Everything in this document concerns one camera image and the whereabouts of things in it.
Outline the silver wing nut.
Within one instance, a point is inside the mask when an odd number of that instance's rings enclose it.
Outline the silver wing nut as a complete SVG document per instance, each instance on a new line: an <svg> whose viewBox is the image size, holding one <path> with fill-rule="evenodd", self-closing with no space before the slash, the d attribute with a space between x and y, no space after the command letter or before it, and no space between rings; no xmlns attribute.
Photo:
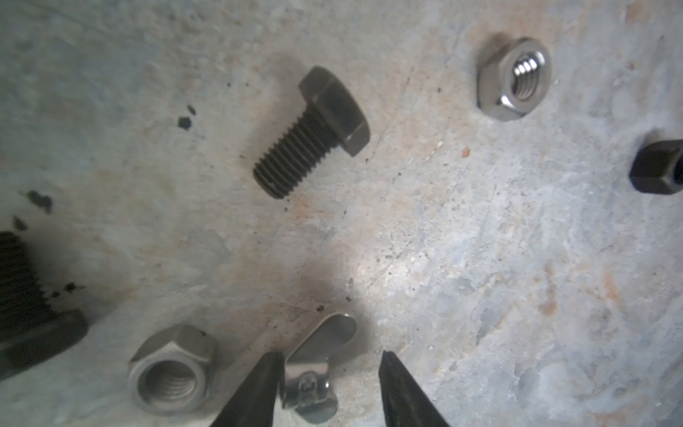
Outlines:
<svg viewBox="0 0 683 427"><path fill-rule="evenodd" d="M286 354L279 386L284 410L292 410L311 425L336 415L339 403L330 385L330 359L353 340L357 330L350 314L332 312L297 339Z"/></svg>

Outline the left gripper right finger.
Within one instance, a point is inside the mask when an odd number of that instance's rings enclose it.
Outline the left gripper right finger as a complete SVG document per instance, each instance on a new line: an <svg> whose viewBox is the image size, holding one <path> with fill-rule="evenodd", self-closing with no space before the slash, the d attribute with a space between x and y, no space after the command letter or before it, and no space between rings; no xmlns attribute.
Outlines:
<svg viewBox="0 0 683 427"><path fill-rule="evenodd" d="M379 380L387 426L449 426L394 352L382 353Z"/></svg>

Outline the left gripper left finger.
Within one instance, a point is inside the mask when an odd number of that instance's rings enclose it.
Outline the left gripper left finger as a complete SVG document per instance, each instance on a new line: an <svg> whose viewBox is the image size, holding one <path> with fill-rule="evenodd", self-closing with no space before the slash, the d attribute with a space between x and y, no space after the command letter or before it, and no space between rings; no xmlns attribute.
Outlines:
<svg viewBox="0 0 683 427"><path fill-rule="evenodd" d="M271 427L283 370L283 353L266 352L210 426Z"/></svg>

